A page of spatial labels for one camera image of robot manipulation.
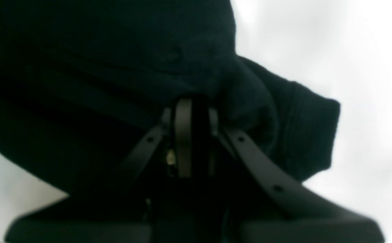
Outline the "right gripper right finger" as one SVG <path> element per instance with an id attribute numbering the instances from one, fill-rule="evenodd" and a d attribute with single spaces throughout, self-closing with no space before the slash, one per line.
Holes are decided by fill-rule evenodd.
<path id="1" fill-rule="evenodd" d="M 271 161 L 243 131 L 221 126 L 208 108 L 212 134 L 241 175 L 233 193 L 229 239 L 237 243 L 384 243 L 372 219 L 338 206 L 302 186 Z"/>

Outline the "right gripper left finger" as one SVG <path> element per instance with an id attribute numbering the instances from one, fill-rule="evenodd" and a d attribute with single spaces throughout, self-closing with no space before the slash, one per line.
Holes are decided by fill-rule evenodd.
<path id="1" fill-rule="evenodd" d="M 165 108 L 160 121 L 119 163 L 67 199 L 17 218 L 10 243 L 152 243 L 152 203 L 161 181 L 181 173 L 176 138 L 191 154 L 192 100 Z"/>

